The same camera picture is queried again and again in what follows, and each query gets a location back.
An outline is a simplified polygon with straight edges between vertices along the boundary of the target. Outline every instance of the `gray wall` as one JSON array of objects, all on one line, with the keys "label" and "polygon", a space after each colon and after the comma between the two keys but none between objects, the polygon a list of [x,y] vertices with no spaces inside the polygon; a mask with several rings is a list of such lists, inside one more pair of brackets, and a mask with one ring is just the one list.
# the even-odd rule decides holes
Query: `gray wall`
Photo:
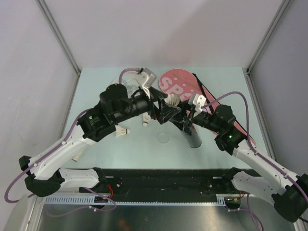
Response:
[{"label": "gray wall", "polygon": [[252,72],[278,161],[308,173],[308,1],[295,0]]},{"label": "gray wall", "polygon": [[[34,0],[0,3],[0,230],[15,205],[4,192],[34,156],[60,134],[77,76]],[[23,179],[10,198],[26,190]]]}]

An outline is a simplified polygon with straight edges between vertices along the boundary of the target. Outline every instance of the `white wall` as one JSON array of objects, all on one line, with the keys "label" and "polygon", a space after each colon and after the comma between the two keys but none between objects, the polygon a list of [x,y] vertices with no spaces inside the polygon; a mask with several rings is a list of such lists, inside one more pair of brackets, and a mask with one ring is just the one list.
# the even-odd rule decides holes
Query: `white wall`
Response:
[{"label": "white wall", "polygon": [[277,159],[300,175],[308,174],[307,11],[307,0],[293,2],[252,72]]},{"label": "white wall", "polygon": [[282,0],[46,0],[81,67],[247,67]]},{"label": "white wall", "polygon": [[[59,136],[76,75],[34,0],[0,2],[0,230],[14,207],[4,192],[18,159]],[[26,193],[23,179],[10,198]]]}]

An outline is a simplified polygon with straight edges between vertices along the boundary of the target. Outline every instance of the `white shuttlecock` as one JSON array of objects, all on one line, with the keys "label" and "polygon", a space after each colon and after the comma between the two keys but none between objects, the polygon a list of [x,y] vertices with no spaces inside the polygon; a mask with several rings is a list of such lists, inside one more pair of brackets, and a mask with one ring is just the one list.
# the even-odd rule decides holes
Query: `white shuttlecock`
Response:
[{"label": "white shuttlecock", "polygon": [[126,134],[129,134],[130,133],[130,130],[129,129],[126,129],[126,128],[123,128],[121,126],[118,126],[116,125],[115,126],[115,136],[118,137],[118,136],[122,136],[122,135],[126,135]]},{"label": "white shuttlecock", "polygon": [[148,126],[151,119],[150,115],[147,112],[145,112],[142,114],[142,118],[143,118],[142,125],[144,127]]},{"label": "white shuttlecock", "polygon": [[178,106],[180,103],[180,98],[175,94],[170,94],[167,98],[165,98],[165,102],[172,106]]},{"label": "white shuttlecock", "polygon": [[82,152],[80,152],[80,153],[78,153],[77,155],[75,155],[73,158],[72,158],[72,160],[74,160],[74,161],[78,161],[79,160],[79,158],[82,156],[82,154],[83,154],[83,151]]}]

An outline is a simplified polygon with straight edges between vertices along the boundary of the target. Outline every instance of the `white table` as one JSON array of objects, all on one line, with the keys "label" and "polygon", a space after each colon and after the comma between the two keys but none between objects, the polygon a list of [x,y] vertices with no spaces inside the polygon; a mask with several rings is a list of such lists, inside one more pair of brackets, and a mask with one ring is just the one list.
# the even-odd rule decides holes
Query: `white table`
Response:
[{"label": "white table", "polygon": [[[240,67],[148,67],[161,76],[167,70],[183,68],[196,73],[199,79],[218,98],[230,92],[240,91],[248,100],[250,109],[251,135],[258,148],[266,153],[257,117],[252,105],[246,81]],[[69,113],[65,133],[73,120],[84,109],[91,108],[99,101],[99,95],[105,91],[120,74],[123,68],[86,68],[81,72],[80,80]],[[233,113],[241,125],[246,127],[245,107],[240,96],[232,95],[221,103],[232,107]],[[128,135],[115,137],[110,134],[88,148],[78,162],[69,160],[64,167],[69,168],[126,168],[126,169],[214,169],[214,168],[250,168],[241,160],[222,152],[215,144],[215,135],[204,128],[197,127],[202,139],[200,148],[189,147],[183,134],[171,123],[160,125],[151,121],[142,126],[141,117],[135,117],[121,123],[131,130]],[[160,143],[158,134],[166,132],[168,143]]]}]

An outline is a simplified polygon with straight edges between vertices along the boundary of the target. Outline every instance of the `robotic arm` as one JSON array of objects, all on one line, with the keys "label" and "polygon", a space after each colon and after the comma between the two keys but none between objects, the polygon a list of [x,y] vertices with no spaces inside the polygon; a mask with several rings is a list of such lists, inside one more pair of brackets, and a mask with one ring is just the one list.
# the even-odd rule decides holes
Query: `robotic arm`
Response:
[{"label": "robotic arm", "polygon": [[44,197],[60,188],[87,187],[95,190],[105,187],[106,178],[100,168],[75,170],[61,166],[114,132],[118,123],[148,112],[160,124],[172,122],[187,135],[194,148],[201,145],[194,124],[216,132],[215,141],[220,150],[241,159],[261,176],[252,177],[240,169],[230,169],[225,177],[232,181],[236,189],[250,192],[271,203],[289,221],[295,222],[305,212],[308,201],[296,184],[307,196],[308,176],[298,176],[262,154],[256,146],[251,147],[247,136],[233,125],[236,118],[231,107],[220,105],[213,114],[209,114],[202,110],[205,97],[197,94],[189,101],[170,105],[165,101],[167,94],[151,87],[156,79],[152,72],[142,69],[136,79],[141,87],[130,99],[125,86],[110,85],[100,94],[100,101],[95,107],[85,110],[76,118],[65,137],[36,157],[23,156],[19,159],[21,169],[28,175],[25,179],[28,190]]}]

